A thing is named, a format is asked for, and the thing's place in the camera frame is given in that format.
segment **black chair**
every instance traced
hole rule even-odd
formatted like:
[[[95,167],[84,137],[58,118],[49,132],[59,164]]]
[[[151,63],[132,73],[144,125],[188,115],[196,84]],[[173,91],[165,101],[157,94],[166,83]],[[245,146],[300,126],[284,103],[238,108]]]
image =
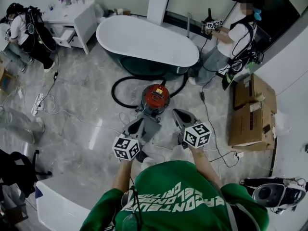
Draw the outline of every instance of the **black chair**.
[[[0,183],[1,189],[2,185],[10,186],[16,183],[26,198],[34,193],[34,183],[38,181],[37,175],[52,175],[50,171],[47,173],[35,171],[37,154],[39,154],[38,150],[35,151],[33,160],[30,162],[25,155],[19,152],[7,154],[0,149],[0,179],[3,180],[3,183]]]

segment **white t-shirt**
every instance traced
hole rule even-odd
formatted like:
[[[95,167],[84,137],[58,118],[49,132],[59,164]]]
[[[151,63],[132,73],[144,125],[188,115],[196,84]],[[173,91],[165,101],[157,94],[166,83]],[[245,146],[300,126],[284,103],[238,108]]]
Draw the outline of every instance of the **white t-shirt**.
[[[29,36],[26,34],[25,21],[25,14],[21,14],[15,17],[11,24],[11,39],[18,39],[19,45],[22,45]]]
[[[217,48],[222,54],[233,59],[250,42],[250,33],[243,24],[237,24],[232,30],[229,31],[228,35],[233,40],[233,43],[226,44],[220,41],[218,43]]]
[[[5,50],[5,48],[8,46],[9,42],[7,38],[7,33],[10,29],[10,25],[1,23],[0,24],[0,51]]]

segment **open cardboard box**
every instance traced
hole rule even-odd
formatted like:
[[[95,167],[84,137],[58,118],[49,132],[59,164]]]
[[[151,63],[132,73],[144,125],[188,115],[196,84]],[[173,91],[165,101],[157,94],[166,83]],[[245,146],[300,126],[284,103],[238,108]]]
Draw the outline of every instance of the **open cardboard box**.
[[[274,149],[275,117],[264,102],[248,103],[234,111],[229,131],[229,146],[250,151]]]
[[[264,101],[273,113],[277,113],[275,90],[258,76],[252,74],[236,84],[234,109],[258,101]]]

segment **faucet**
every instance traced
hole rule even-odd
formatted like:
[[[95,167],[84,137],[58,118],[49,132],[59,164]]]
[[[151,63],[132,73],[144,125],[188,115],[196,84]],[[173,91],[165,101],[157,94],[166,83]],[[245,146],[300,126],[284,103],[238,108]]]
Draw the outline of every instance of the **faucet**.
[[[186,37],[189,38],[189,31],[190,31],[190,22],[191,22],[191,13],[187,14],[187,35]]]

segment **person in green shirt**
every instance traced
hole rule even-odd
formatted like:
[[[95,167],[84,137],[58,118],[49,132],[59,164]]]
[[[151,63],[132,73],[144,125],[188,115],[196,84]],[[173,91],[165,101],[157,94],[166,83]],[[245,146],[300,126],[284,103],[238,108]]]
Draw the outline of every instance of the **person in green shirt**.
[[[123,160],[81,231],[265,231],[267,209],[239,184],[222,185],[202,148],[194,164],[169,161],[142,171],[129,191],[132,161]]]

